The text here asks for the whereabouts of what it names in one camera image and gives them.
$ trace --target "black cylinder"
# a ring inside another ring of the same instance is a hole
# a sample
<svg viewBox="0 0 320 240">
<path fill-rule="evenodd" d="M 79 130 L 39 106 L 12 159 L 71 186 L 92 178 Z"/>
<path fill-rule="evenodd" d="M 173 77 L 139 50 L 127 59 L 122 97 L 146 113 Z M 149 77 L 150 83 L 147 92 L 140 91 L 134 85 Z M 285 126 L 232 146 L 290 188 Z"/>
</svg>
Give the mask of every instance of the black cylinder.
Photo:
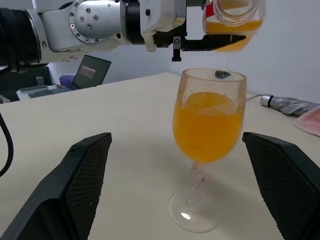
<svg viewBox="0 0 320 240">
<path fill-rule="evenodd" d="M 27 13 L 0 8 L 0 66 L 19 72 L 41 58 L 37 38 Z"/>
<path fill-rule="evenodd" d="M 130 2 L 126 8 L 126 34 L 133 45 L 144 45 L 140 28 L 140 3 Z"/>
</svg>

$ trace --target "table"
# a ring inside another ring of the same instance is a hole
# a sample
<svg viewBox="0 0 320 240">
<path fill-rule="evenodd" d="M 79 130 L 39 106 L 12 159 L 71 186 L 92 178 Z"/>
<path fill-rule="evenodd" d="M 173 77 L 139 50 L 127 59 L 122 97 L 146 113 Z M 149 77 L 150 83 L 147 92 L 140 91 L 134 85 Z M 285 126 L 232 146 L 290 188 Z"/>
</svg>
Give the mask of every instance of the table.
<svg viewBox="0 0 320 240">
<path fill-rule="evenodd" d="M 51 85 L 51 86 L 47 86 L 47 87 L 48 87 L 48 89 L 45 89 L 45 90 L 57 89 L 57 86 L 55 86 L 55 85 Z M 16 94 L 18 95 L 18 98 L 19 98 L 20 101 L 25 101 L 25 100 L 31 99 L 31 98 L 29 97 L 29 93 L 30 93 L 30 92 L 28 92 L 28 93 L 21 93 L 21 90 L 19 90 L 19 91 L 16 92 Z"/>
<path fill-rule="evenodd" d="M 190 183 L 192 166 L 172 132 L 179 81 L 178 75 L 162 73 L 0 105 L 15 146 L 12 166 L 0 178 L 0 235 L 70 146 L 111 132 L 90 240 L 282 240 L 241 140 L 226 159 L 209 167 L 204 182 L 215 204 L 226 209 L 221 225 L 196 234 L 171 219 L 169 199 Z M 320 166 L 320 138 L 295 128 L 294 120 L 254 99 L 247 103 L 244 130 L 297 144 Z M 0 134 L 1 165 L 6 148 Z"/>
</svg>

